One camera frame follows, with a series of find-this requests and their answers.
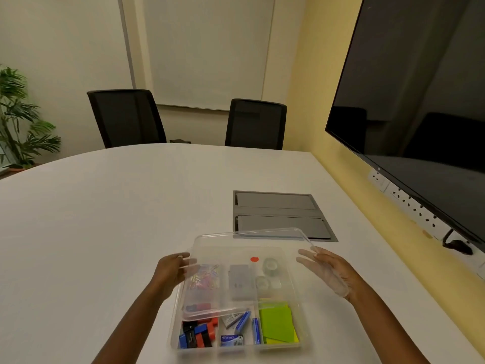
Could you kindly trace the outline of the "person's left hand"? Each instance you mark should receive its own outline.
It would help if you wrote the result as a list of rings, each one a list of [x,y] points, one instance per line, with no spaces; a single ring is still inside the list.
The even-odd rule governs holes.
[[[155,268],[149,285],[156,292],[161,301],[169,298],[180,283],[189,279],[198,269],[199,264],[196,258],[176,259],[176,254],[170,254],[161,258]]]

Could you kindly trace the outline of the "person's right hand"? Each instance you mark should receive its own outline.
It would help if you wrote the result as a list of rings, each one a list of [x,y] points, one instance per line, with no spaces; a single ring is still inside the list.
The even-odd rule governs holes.
[[[335,254],[333,271],[335,277],[332,279],[321,279],[335,294],[346,299],[351,304],[355,303],[358,293],[366,282],[356,270],[341,256]]]

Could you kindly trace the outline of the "clear plastic lid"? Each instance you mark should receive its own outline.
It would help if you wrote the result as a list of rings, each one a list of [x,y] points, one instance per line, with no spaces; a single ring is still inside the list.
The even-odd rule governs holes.
[[[312,275],[303,265],[296,262],[299,249],[309,250],[315,246],[297,228],[273,229],[249,232],[207,234],[195,239],[191,257],[201,264],[221,266],[220,287],[214,290],[189,290],[190,278],[180,291],[179,307],[182,303],[216,303],[221,305],[220,316],[230,313],[244,313],[251,309],[262,310],[288,304],[296,306],[303,301],[307,289],[313,285]],[[257,263],[250,261],[258,257]],[[255,285],[256,276],[263,276],[265,258],[275,258],[280,265],[282,288],[270,298],[260,299]],[[254,295],[252,300],[233,301],[229,295],[228,270],[231,264],[247,264],[252,271]]]

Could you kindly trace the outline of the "person's left forearm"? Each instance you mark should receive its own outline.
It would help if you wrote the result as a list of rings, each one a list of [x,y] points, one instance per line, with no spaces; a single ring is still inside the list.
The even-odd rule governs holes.
[[[136,364],[162,303],[172,288],[149,284],[132,303],[91,364]]]

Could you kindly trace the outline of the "clear tape roll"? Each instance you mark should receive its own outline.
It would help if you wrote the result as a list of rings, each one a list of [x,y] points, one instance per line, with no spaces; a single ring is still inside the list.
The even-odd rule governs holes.
[[[280,279],[276,277],[256,276],[255,285],[260,299],[270,298],[282,288]]]
[[[280,275],[280,265],[275,258],[265,258],[262,265],[263,275],[265,277],[276,277]]]

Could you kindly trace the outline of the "grey flat box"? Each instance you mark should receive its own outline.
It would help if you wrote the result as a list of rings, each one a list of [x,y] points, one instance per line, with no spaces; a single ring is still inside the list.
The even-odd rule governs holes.
[[[252,300],[254,284],[250,266],[247,264],[231,264],[228,270],[228,287],[231,300]]]

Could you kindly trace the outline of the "clear plastic organizer tray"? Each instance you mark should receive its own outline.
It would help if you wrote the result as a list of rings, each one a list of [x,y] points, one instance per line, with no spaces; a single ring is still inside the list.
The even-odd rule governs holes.
[[[171,332],[168,339],[168,344],[177,354],[182,357],[202,357],[203,354],[213,356],[227,355],[227,354],[246,354],[246,353],[260,353],[270,350],[290,350],[300,349],[308,343],[308,334],[306,327],[306,320],[302,311],[302,306],[298,303],[296,306],[276,306],[262,310],[251,309],[251,318],[246,323],[243,330],[244,345],[236,347],[215,347],[210,349],[177,349],[176,342],[176,323],[179,323],[180,311],[180,291],[183,286],[178,288],[175,309],[171,324]],[[262,339],[261,345],[255,345],[253,342],[252,333],[252,318],[258,318],[259,329]],[[221,335],[234,335],[235,325],[226,329],[220,321],[219,340]]]

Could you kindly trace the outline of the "pile of coloured binder clips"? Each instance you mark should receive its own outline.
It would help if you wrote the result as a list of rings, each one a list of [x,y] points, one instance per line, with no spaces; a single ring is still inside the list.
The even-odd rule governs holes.
[[[182,303],[176,323],[177,349],[210,349],[220,346],[220,309],[216,303]]]

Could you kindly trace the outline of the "grey staple box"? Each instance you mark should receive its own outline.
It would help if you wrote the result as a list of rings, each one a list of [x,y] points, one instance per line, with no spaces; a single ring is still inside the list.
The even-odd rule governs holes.
[[[244,313],[230,313],[221,316],[220,320],[226,329],[229,329],[233,325],[239,322]]]

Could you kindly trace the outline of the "black power plug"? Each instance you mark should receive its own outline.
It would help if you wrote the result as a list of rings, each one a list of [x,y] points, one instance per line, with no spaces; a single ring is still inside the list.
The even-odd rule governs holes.
[[[453,229],[450,229],[449,231],[447,231],[447,233],[442,239],[442,246],[450,250],[458,251],[461,254],[472,256],[473,250],[471,249],[470,246],[466,244],[466,242],[462,240],[450,238],[453,232],[454,232]]]

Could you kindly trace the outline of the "black mesh office chair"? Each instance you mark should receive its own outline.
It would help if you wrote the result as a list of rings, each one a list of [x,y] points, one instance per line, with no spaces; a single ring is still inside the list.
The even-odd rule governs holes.
[[[95,90],[87,96],[105,148],[168,143],[151,91]]]
[[[231,101],[225,146],[282,150],[287,106],[234,98]]]

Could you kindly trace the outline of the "white roller blind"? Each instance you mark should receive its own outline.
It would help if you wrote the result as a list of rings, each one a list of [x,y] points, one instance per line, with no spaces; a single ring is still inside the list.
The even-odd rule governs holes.
[[[159,105],[229,110],[261,99],[275,0],[142,0]]]

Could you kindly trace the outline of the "green potted plant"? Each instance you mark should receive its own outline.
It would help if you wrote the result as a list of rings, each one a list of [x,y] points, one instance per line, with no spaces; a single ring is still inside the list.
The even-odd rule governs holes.
[[[59,153],[62,140],[55,131],[29,101],[27,79],[0,64],[0,168],[20,172],[36,166],[43,153]]]

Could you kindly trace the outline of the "white wall socket strip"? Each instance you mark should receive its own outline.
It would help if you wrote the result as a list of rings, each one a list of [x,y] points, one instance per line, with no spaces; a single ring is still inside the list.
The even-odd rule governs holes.
[[[392,203],[394,203],[412,222],[417,224],[425,235],[435,239],[440,246],[443,246],[443,239],[446,244],[451,244],[453,240],[463,242],[468,246],[472,254],[466,255],[454,249],[448,251],[474,275],[485,282],[485,253],[464,238],[461,234],[454,231],[445,224],[440,218],[428,211],[424,206],[408,195],[404,190],[388,180],[379,171],[371,169],[367,175],[371,182],[381,193],[383,193]]]

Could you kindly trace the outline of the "black wall television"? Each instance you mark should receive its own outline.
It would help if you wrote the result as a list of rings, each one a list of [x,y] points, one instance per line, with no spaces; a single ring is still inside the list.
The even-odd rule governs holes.
[[[485,253],[485,0],[362,0],[325,131]]]

